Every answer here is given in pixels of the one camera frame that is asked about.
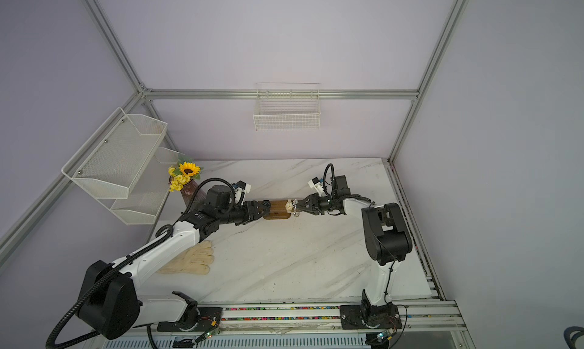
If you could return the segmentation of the wooden watch stand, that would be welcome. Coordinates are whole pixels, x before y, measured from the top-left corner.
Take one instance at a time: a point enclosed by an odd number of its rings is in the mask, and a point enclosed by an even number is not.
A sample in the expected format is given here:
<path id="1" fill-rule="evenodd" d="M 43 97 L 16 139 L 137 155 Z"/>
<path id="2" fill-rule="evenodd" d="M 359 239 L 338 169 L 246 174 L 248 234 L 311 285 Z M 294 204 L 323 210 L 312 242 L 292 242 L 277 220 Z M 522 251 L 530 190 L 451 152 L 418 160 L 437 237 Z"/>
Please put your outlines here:
<path id="1" fill-rule="evenodd" d="M 266 215 L 264 219 L 266 220 L 286 220 L 289 219 L 292 215 L 287 213 L 285 204 L 287 200 L 270 200 L 272 207 L 269 211 L 269 215 Z"/>

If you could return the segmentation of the beige band watch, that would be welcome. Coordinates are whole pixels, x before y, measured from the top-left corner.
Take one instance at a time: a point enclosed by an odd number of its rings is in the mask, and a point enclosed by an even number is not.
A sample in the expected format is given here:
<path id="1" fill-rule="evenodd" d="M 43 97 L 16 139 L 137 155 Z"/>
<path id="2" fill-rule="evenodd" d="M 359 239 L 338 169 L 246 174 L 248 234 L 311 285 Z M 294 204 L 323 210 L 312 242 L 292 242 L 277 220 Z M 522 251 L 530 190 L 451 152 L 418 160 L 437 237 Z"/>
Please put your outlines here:
<path id="1" fill-rule="evenodd" d="M 291 200 L 287 200 L 286 204 L 285 204 L 285 208 L 287 213 L 291 214 L 294 210 L 294 204 L 292 203 Z"/>

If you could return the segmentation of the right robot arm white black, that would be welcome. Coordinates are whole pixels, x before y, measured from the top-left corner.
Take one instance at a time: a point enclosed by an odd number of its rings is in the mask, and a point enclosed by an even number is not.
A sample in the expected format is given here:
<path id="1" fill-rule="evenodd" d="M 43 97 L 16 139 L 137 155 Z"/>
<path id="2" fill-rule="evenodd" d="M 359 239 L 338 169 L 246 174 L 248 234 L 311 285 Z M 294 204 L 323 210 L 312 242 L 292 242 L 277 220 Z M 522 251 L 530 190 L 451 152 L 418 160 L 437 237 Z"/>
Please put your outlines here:
<path id="1" fill-rule="evenodd" d="M 338 212 L 360 221 L 367 254 L 374 262 L 372 278 L 362 291 L 358 312 L 367 326 L 397 314 L 393 288 L 397 271 L 413 250 L 412 238 L 400 207 L 395 203 L 378 206 L 372 199 L 348 188 L 346 177 L 332 177 L 330 185 L 318 178 L 310 180 L 315 192 L 291 202 L 295 215 L 306 212 L 325 215 Z"/>

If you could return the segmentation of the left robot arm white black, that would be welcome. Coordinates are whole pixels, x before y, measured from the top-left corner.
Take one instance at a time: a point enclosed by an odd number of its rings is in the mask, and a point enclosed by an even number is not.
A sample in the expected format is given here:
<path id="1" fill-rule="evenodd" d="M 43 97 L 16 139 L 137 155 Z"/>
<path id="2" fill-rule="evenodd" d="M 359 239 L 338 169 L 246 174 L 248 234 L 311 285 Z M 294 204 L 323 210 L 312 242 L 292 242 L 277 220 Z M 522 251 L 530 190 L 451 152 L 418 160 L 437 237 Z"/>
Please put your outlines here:
<path id="1" fill-rule="evenodd" d="M 129 255 L 86 271 L 77 301 L 59 320 L 46 341 L 48 348 L 67 348 L 98 335 L 116 339 L 135 326 L 158 321 L 193 327 L 199 317 L 197 301 L 180 291 L 168 298 L 141 298 L 138 289 L 180 254 L 204 242 L 222 224 L 237 226 L 268 215 L 268 200 L 247 201 L 246 185 L 214 177 L 202 201 L 190 198 L 173 224 L 161 227 L 155 239 Z"/>

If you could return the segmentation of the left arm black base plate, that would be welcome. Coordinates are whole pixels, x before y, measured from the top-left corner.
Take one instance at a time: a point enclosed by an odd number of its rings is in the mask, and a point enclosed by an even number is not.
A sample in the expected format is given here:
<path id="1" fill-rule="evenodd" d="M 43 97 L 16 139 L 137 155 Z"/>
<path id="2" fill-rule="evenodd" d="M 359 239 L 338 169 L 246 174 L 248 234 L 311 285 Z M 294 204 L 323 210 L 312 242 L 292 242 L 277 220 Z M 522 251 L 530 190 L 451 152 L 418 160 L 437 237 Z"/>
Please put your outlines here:
<path id="1" fill-rule="evenodd" d="M 208 332 L 219 327 L 224 309 L 218 306 L 198 307 L 187 315 L 187 321 L 158 323 L 158 332 Z"/>

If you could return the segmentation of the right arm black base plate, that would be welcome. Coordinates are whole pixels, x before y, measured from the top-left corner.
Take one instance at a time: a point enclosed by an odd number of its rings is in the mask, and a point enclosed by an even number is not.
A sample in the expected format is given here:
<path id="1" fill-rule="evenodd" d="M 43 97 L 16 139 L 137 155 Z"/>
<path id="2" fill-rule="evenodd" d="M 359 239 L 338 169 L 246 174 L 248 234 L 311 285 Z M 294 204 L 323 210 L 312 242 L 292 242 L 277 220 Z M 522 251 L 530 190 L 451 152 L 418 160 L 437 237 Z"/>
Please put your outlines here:
<path id="1" fill-rule="evenodd" d="M 402 320 L 396 305 L 341 305 L 342 329 L 401 329 Z"/>

